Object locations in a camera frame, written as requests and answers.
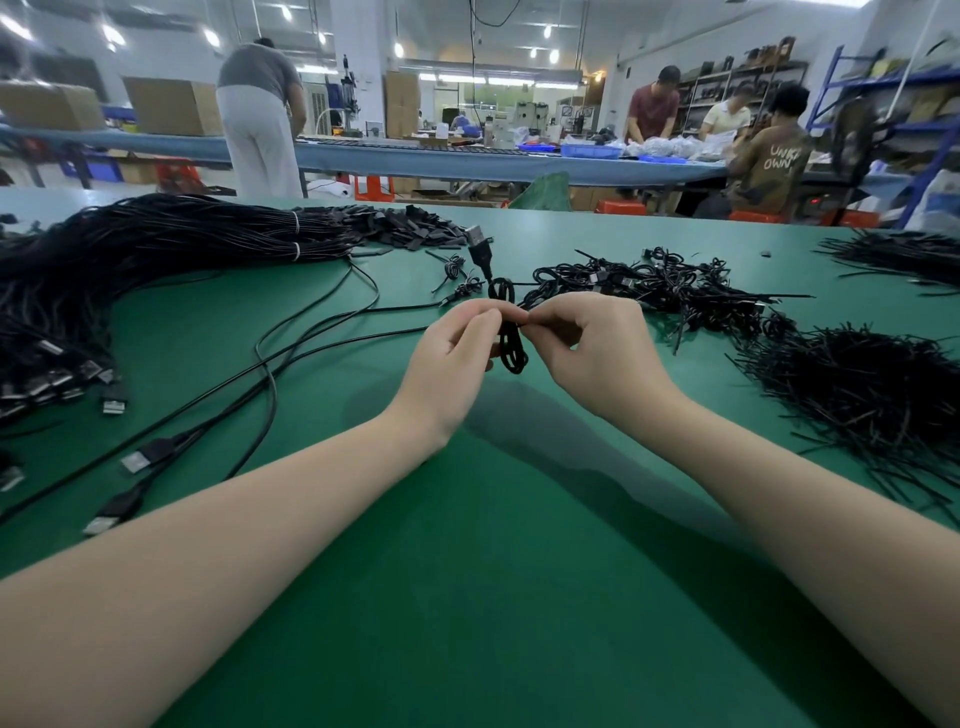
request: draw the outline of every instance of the right hand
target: right hand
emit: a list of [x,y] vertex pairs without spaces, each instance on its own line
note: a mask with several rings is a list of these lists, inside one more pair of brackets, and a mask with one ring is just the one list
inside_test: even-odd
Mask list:
[[660,363],[634,301],[564,293],[534,308],[520,330],[554,381],[586,410],[620,429],[643,429],[684,400]]

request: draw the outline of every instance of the person in brown shirt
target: person in brown shirt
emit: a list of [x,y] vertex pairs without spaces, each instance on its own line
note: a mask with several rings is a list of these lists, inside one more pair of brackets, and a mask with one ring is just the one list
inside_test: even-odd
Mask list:
[[694,217],[725,220],[734,210],[789,213],[794,190],[813,151],[813,139],[797,123],[809,96],[799,84],[780,88],[770,107],[770,127],[757,132],[727,165],[730,176],[738,179],[726,195],[700,203]]
[[637,144],[651,136],[669,138],[677,121],[680,94],[680,69],[668,65],[660,72],[655,83],[638,88],[630,100],[624,140]]

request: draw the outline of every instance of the maroon t-shirt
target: maroon t-shirt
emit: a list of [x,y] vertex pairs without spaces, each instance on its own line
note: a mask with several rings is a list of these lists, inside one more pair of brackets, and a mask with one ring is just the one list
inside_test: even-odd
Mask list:
[[[630,112],[627,115],[636,119],[636,125],[640,127],[643,138],[649,139],[651,136],[660,136],[663,133],[666,120],[677,115],[679,105],[680,94],[677,91],[657,98],[654,96],[653,85],[650,84],[634,91],[634,98],[630,100]],[[629,142],[629,130],[626,136]]]

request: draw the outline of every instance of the hand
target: hand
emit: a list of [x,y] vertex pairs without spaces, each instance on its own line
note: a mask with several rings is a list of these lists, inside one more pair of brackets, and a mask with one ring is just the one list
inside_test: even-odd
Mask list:
[[642,432],[684,399],[660,363],[636,302],[565,293],[534,308],[529,322],[521,331],[554,380],[620,429]]
[[474,299],[451,308],[424,333],[388,412],[425,426],[436,449],[449,441],[476,400],[484,372],[500,355],[504,319],[523,325],[527,312],[512,303]]

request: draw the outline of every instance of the green tabletop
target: green tabletop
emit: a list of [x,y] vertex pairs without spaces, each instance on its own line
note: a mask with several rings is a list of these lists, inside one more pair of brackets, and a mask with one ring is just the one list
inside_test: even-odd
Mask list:
[[[21,219],[62,219],[96,193],[3,190]],[[584,213],[435,208],[495,237],[493,271],[578,259],[633,261],[662,245],[719,256],[749,291],[810,293],[781,309],[802,328],[955,333],[960,303],[922,298],[904,279],[838,279],[813,252],[822,229]],[[841,231],[838,234],[849,234]],[[771,256],[762,256],[769,251]],[[423,303],[443,277],[423,253],[360,265],[381,305]],[[319,296],[342,262],[236,271],[130,295],[116,306],[115,352],[131,390],[108,419],[92,397],[38,414],[63,420],[12,443],[24,497],[252,362],[271,324]],[[292,338],[371,298],[345,285]],[[321,342],[425,325],[431,310],[363,317]],[[334,435],[389,401],[415,336],[310,357],[280,381],[276,424],[256,467]],[[460,432],[343,534],[160,722],[162,726],[905,726],[923,719],[806,599],[757,557],[688,478],[581,410],[536,354],[521,376],[488,375]],[[784,409],[724,353],[721,335],[660,349],[693,399],[788,448]],[[219,411],[245,383],[164,432]],[[260,428],[258,401],[217,427],[152,490],[159,507],[218,482]],[[370,442],[371,456],[378,448]],[[859,482],[849,457],[812,459]],[[0,528],[0,573],[71,546],[97,507],[132,483],[113,463]],[[157,609],[177,609],[176,595]]]

